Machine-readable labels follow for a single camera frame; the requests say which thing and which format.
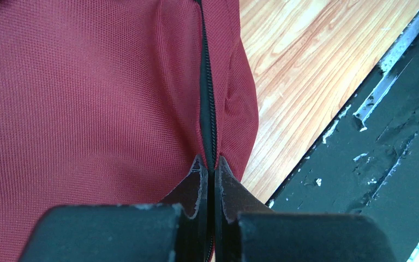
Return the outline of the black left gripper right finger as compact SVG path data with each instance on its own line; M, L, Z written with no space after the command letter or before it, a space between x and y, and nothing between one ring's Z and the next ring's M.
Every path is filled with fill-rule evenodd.
M219 158L214 173L216 261L395 261L368 217L281 213L268 208Z

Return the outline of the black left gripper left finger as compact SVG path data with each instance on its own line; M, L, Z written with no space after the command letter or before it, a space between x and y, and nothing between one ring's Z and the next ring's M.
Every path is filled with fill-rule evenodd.
M62 205L35 225L19 261L209 261L208 171L196 156L156 204Z

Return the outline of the red backpack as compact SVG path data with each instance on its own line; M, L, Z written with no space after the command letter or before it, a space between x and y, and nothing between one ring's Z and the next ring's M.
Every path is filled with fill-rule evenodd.
M0 1L0 261L63 204L161 200L216 156L241 179L258 130L239 1Z

